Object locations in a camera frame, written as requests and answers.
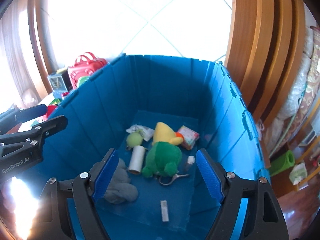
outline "yellow plush toy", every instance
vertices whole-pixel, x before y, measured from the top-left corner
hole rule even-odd
[[[183,136],[174,132],[168,125],[163,122],[158,122],[153,135],[153,143],[156,142],[168,142],[173,145],[179,145],[183,142]]]

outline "cardboard tube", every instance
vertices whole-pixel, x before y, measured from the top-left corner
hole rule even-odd
[[[132,156],[128,167],[128,171],[130,173],[136,175],[141,173],[145,151],[146,149],[143,146],[138,145],[133,147]]]

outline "silver bolt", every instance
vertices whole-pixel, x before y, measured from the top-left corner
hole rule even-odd
[[[80,174],[80,178],[81,178],[81,179],[85,179],[85,178],[87,178],[88,176],[89,176],[89,173],[87,173],[87,172],[83,172],[83,173]]]
[[[266,184],[268,182],[268,180],[265,177],[260,177],[259,181],[263,184]]]
[[[235,176],[236,175],[233,172],[231,172],[231,171],[227,172],[227,177],[228,178],[233,179]]]
[[[51,179],[48,180],[48,183],[49,183],[49,184],[53,184],[53,183],[55,183],[56,181],[57,181],[56,178],[51,178]]]

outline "bin floor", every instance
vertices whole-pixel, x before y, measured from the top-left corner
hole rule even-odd
[[[151,113],[146,111],[139,111],[135,115],[132,124],[144,125],[150,128],[156,126],[157,122],[164,122],[173,130],[177,131],[182,125],[197,131],[198,120],[173,116],[167,114]],[[124,160],[126,165],[129,165],[131,158],[131,151],[126,151],[126,136],[121,146],[119,147],[119,157]],[[150,149],[152,139],[149,142],[143,142],[143,146]],[[182,161],[179,166],[179,173],[183,174],[183,167],[187,161],[188,156],[196,154],[196,147],[188,151],[182,147]],[[118,216],[129,220],[134,220],[153,227],[162,227],[169,230],[185,230],[189,221],[189,210],[191,197],[194,191],[194,164],[188,171],[190,177],[177,179],[170,186],[161,186],[155,178],[146,179],[142,175],[133,175],[129,173],[131,184],[138,189],[139,196],[133,203],[122,203],[120,205],[113,205],[102,199],[98,202],[97,207],[106,212],[112,212]],[[169,222],[162,222],[160,201],[167,200]]]

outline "red toy backpack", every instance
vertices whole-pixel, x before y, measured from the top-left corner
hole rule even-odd
[[[91,76],[95,71],[108,63],[104,58],[97,58],[91,52],[85,52],[84,54],[77,57],[75,64],[68,68],[69,78],[74,89],[77,88],[77,83],[80,77]]]

